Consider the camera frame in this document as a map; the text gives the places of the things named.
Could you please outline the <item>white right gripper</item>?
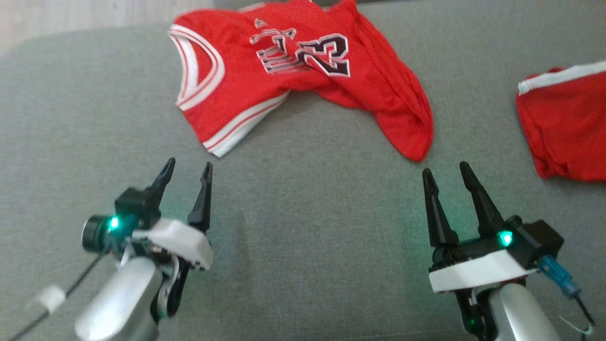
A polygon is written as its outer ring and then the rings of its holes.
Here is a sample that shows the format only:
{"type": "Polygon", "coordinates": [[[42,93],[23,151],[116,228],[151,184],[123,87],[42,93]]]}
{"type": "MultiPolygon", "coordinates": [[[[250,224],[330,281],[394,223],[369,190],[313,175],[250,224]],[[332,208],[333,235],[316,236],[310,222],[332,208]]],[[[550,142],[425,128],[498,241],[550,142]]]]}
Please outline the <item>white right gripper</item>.
{"type": "Polygon", "coordinates": [[[433,265],[428,275],[435,293],[482,287],[528,276],[538,253],[527,242],[502,231],[504,219],[468,162],[460,162],[463,182],[472,196],[482,238],[459,242],[439,200],[429,168],[422,172],[433,265]]]}

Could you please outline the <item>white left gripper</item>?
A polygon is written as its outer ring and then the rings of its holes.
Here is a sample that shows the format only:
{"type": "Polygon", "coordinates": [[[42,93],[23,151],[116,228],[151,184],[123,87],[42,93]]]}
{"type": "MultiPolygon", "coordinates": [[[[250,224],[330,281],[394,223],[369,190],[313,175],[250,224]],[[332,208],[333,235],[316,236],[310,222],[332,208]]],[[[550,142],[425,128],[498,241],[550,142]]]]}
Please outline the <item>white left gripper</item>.
{"type": "MultiPolygon", "coordinates": [[[[164,191],[172,179],[176,159],[169,158],[149,187],[149,203],[159,209],[164,191]]],[[[207,162],[200,177],[201,189],[186,223],[161,218],[149,230],[134,230],[133,241],[148,241],[151,246],[178,256],[198,270],[209,270],[214,262],[214,251],[206,238],[210,229],[213,165],[207,162]]]]}

